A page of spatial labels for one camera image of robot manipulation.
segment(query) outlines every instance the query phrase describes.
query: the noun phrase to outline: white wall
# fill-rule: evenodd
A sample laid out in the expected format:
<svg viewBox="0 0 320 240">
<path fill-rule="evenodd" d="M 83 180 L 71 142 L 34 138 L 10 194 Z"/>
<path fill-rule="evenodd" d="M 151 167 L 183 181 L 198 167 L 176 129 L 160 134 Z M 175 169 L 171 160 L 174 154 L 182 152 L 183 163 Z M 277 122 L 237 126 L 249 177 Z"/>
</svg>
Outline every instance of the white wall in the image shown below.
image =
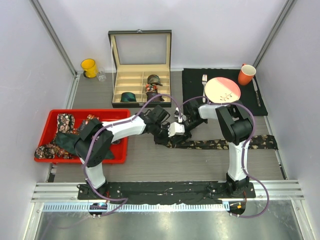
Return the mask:
<svg viewBox="0 0 320 240">
<path fill-rule="evenodd" d="M 172 68 L 253 64 L 285 0 L 40 0 L 74 67 L 111 70 L 110 30 L 172 30 Z"/>
<path fill-rule="evenodd" d="M 257 68 L 285 170 L 320 226 L 320 1 L 297 1 Z"/>
<path fill-rule="evenodd" d="M 0 8 L 0 239 L 17 240 L 49 169 L 33 154 L 49 111 L 65 106 L 72 75 L 28 0 Z"/>
</svg>

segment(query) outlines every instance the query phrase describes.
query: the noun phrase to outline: black placemat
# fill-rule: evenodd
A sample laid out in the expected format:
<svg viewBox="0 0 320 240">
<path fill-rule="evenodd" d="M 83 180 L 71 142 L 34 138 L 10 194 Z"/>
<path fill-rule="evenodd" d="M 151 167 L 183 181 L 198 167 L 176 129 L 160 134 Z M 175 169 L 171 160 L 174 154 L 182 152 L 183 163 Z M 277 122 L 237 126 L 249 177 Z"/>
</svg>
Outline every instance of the black placemat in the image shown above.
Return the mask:
<svg viewBox="0 0 320 240">
<path fill-rule="evenodd" d="M 211 68 L 185 68 L 182 71 L 182 94 L 183 101 L 202 96 L 204 93 L 204 86 L 202 85 L 202 76 L 207 74 L 208 81 L 212 78 L 223 77 L 230 79 L 238 84 L 238 75 L 240 69 L 211 69 Z M 258 86 L 258 94 L 260 98 L 261 107 L 258 107 L 256 92 L 252 81 L 246 86 L 239 85 L 241 90 L 240 101 L 246 106 L 254 116 L 267 116 L 268 112 L 262 100 L 261 93 Z M 183 107 L 183 112 L 186 114 L 187 110 Z"/>
</svg>

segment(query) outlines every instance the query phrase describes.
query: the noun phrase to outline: red tray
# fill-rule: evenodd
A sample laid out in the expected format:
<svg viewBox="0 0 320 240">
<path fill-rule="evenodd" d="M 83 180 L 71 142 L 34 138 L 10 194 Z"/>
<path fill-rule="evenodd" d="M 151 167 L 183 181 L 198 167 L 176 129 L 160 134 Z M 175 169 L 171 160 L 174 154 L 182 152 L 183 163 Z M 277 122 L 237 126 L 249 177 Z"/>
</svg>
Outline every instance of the red tray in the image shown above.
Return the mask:
<svg viewBox="0 0 320 240">
<path fill-rule="evenodd" d="M 87 118 L 89 114 L 99 117 L 101 122 L 103 121 L 115 121 L 120 119 L 126 119 L 130 117 L 129 109 L 54 109 L 51 110 L 46 120 L 44 130 L 38 146 L 50 143 L 57 132 L 57 116 L 58 114 L 72 114 L 75 118 L 74 127 L 78 128 L 83 120 Z M 102 161 L 104 164 L 123 164 L 126 161 L 128 149 L 128 138 L 121 139 L 121 142 L 116 145 L 111 145 L 110 150 L 114 155 L 114 159 L 105 159 Z M 80 164 L 81 161 L 78 157 L 74 159 L 63 159 L 62 157 L 55 158 L 34 158 L 36 162 L 42 163 L 62 163 L 62 164 Z"/>
</svg>

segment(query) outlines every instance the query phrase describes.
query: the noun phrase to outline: orange mug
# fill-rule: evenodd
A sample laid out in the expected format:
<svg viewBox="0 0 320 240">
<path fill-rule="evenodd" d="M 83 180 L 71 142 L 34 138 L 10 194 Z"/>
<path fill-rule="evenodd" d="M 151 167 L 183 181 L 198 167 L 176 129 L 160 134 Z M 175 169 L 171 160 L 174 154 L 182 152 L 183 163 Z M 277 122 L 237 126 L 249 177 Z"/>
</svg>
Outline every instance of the orange mug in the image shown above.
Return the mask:
<svg viewBox="0 0 320 240">
<path fill-rule="evenodd" d="M 242 86 L 247 85 L 255 76 L 257 70 L 254 66 L 242 64 L 241 70 L 238 76 L 238 83 Z"/>
</svg>

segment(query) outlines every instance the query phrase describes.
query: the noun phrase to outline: display case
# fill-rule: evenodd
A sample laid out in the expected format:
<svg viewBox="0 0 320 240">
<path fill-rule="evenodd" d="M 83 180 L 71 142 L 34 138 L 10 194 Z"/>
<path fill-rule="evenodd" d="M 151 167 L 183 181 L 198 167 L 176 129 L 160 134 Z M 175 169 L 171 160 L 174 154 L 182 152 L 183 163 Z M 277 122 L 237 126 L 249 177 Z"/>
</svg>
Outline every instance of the display case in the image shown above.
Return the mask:
<svg viewBox="0 0 320 240">
<path fill-rule="evenodd" d="M 157 75 L 161 85 L 159 94 L 171 96 L 171 30 L 109 31 L 111 52 L 116 75 L 112 106 L 114 108 L 138 108 L 147 102 L 146 85 L 150 75 Z M 136 101 L 123 102 L 123 93 L 133 93 Z M 152 101 L 147 106 L 171 107 L 171 98 Z"/>
</svg>

